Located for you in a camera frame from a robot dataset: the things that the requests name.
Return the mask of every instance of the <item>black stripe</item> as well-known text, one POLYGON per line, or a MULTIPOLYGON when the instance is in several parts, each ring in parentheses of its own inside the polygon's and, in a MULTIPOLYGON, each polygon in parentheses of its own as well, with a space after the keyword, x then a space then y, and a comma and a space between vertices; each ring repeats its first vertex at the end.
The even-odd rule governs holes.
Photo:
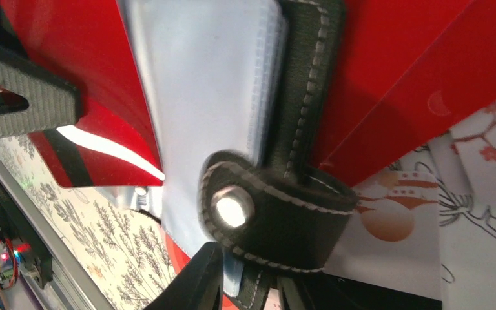
MULTIPOLYGON (((28 59, 26 50, 10 26, 0 5, 0 45, 28 59)), ((94 186, 87 167, 76 145, 64 138, 56 129, 43 132, 54 149, 58 160, 74 187, 94 186)))
POLYGON ((146 210, 139 210, 138 213, 140 213, 142 215, 145 215, 148 218, 150 218, 151 220, 154 220, 155 222, 157 222, 159 225, 162 225, 162 222, 161 222, 161 219, 160 218, 158 218, 155 215, 147 212, 146 210))
POLYGON ((77 149, 75 144, 56 129, 45 130, 43 134, 54 149, 54 152, 56 152, 56 156, 73 186, 94 186, 94 182, 92 182, 92 178, 88 174, 81 153, 79 153, 79 149, 77 149))

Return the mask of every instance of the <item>metal rivet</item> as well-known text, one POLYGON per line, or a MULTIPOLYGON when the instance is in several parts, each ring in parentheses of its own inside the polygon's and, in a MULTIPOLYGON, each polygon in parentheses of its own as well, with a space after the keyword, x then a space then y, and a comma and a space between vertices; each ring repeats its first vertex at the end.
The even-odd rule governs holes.
POLYGON ((225 187, 212 196, 212 208, 232 228, 244 225, 255 215, 254 201, 239 186, 225 187))

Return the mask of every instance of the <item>red wire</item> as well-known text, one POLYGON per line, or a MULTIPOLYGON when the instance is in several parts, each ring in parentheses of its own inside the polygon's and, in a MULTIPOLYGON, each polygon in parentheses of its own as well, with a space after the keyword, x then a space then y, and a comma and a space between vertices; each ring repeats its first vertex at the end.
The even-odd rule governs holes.
POLYGON ((12 273, 12 279, 10 281, 10 285, 7 288, 3 288, 0 285, 0 291, 6 291, 7 289, 13 288, 16 284, 16 280, 18 279, 18 261, 16 260, 16 255, 14 254, 14 246, 9 238, 5 238, 6 248, 8 249, 8 256, 12 260, 12 265, 14 267, 14 271, 12 273))

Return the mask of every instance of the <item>black leather strap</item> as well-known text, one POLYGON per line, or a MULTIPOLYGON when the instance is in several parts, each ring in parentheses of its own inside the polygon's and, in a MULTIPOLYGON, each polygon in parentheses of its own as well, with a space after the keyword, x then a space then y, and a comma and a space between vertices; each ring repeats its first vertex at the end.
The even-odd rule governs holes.
POLYGON ((320 272, 357 204, 356 194, 338 180, 310 169, 301 187, 253 167, 231 152, 208 160, 201 179, 201 211, 208 231, 233 255, 265 268, 293 273, 320 272), (254 202, 255 215, 232 228, 211 201, 235 185, 254 202))
POLYGON ((318 130, 346 10, 341 0, 280 4, 289 35, 263 165, 298 182, 318 130))
MULTIPOLYGON (((275 189, 282 189, 284 193, 289 193, 291 194, 290 196, 297 198, 301 194, 306 198, 306 202, 311 202, 313 205, 318 205, 320 202, 330 203, 339 196, 351 197, 352 200, 345 199, 343 201, 346 204, 340 204, 343 205, 340 208, 341 211, 349 212, 355 204, 353 193, 333 178, 305 165, 313 136, 318 128, 322 106, 326 99, 329 77, 335 67, 335 54, 340 42, 345 8, 341 0, 280 0, 279 2, 283 15, 289 24, 289 33, 283 58, 283 71, 277 89, 277 99, 274 103, 275 108, 267 140, 265 141, 263 167, 266 170, 265 172, 253 170, 253 167, 244 165, 246 162, 241 158, 235 158, 233 162, 240 164, 243 169, 252 169, 250 170, 251 173, 254 172, 258 177, 263 178, 259 180, 268 181, 275 189), (302 183, 306 186, 305 188, 298 187, 295 185, 296 183, 302 183)), ((208 183, 207 186, 210 186, 211 189, 209 187, 205 190, 207 192, 206 197, 211 196, 211 192, 223 185, 223 182, 236 184, 238 181, 243 182, 246 189, 255 194, 258 200, 277 200, 276 197, 273 198, 273 195, 251 187, 252 185, 247 184, 246 180, 239 178, 237 174, 223 165, 215 170, 217 170, 215 172, 218 172, 218 174, 215 174, 208 183)), ((260 222, 256 223, 258 220, 254 221, 253 224, 257 225, 255 227, 250 226, 250 231, 244 230, 244 233, 220 231, 216 230, 216 228, 220 227, 219 225, 212 225, 211 229, 214 231, 214 237, 219 237, 222 234, 224 237, 233 238, 236 243, 228 243, 230 244, 230 249, 237 246, 237 248, 245 251, 243 254, 236 254, 237 257, 246 262, 252 262, 252 264, 245 265, 240 294, 236 298, 232 298, 232 301, 239 309, 263 309, 270 283, 276 278, 276 271, 284 272, 280 266, 285 266, 282 268, 291 267, 289 271, 292 273, 298 271, 298 269, 301 272, 302 269, 319 270, 322 268, 326 260, 325 257, 329 254, 333 243, 336 242, 336 237, 338 237, 342 226, 347 221, 347 216, 345 215, 328 214, 326 216, 323 215, 324 213, 317 214, 321 212, 310 211, 306 207, 295 205, 295 203, 288 204, 283 201, 280 205, 280 212, 277 212, 277 209, 262 211, 274 213, 275 222, 270 223, 271 225, 267 228, 267 223, 264 223, 265 216, 260 218, 260 212, 256 213, 256 217, 260 222), (290 220, 291 209, 298 211, 296 212, 297 220, 303 222, 301 225, 312 232, 304 235, 301 230, 296 230, 297 223, 290 220), (307 218, 301 220, 303 214, 313 213, 317 214, 311 215, 314 220, 323 219, 327 225, 334 222, 331 234, 335 235, 335 237, 328 234, 326 230, 320 230, 315 227, 318 225, 317 223, 311 225, 307 218), (276 226, 277 222, 280 223, 280 228, 276 226), (300 249, 302 243, 304 244, 303 246, 313 244, 302 242, 303 238, 314 241, 316 238, 322 237, 324 233, 327 234, 327 238, 324 238, 324 242, 319 242, 320 245, 317 251, 313 252, 314 249, 311 249, 305 252, 300 249), (271 243, 266 243, 265 247, 257 247, 268 236, 273 236, 273 238, 277 239, 279 243, 276 245, 280 247, 280 250, 270 249, 269 245, 271 243), (293 242, 292 238, 301 238, 301 240, 293 242), (267 249, 272 250, 271 255, 266 252, 267 249), (250 254, 255 255, 256 253, 260 254, 261 259, 258 260, 250 256, 250 254), (294 259, 300 253, 308 254, 302 258, 294 259), (269 272, 267 268, 272 269, 273 266, 276 266, 274 268, 275 272, 269 272)), ((265 203, 261 207, 270 208, 272 205, 265 203)), ((212 215, 207 213, 209 223, 210 216, 212 215)))

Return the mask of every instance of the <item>white stripe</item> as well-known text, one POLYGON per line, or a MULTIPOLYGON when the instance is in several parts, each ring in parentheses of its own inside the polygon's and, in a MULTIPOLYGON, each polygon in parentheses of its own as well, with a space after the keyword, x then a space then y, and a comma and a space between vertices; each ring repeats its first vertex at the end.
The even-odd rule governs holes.
POLYGON ((119 158, 164 181, 164 173, 140 155, 109 139, 78 129, 73 125, 57 128, 66 139, 89 150, 119 158))

